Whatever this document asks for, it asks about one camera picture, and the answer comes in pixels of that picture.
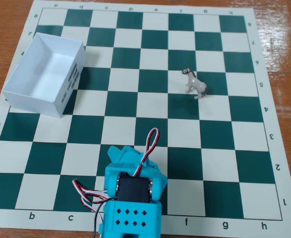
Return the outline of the cyan gripper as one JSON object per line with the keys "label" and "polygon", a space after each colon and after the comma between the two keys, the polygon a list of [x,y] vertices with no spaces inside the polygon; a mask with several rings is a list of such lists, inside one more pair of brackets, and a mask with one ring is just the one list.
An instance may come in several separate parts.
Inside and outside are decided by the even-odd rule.
{"label": "cyan gripper", "polygon": [[[137,166],[140,164],[141,159],[143,158],[143,152],[139,152],[130,146],[124,146],[122,150],[118,149],[115,146],[111,146],[108,149],[108,156],[111,160],[112,165],[117,164],[128,164],[128,167],[132,167],[131,170],[127,171],[129,174],[134,174]],[[161,172],[158,165],[153,161],[149,160],[149,157],[142,163],[142,168],[139,174],[149,174],[153,171]]]}

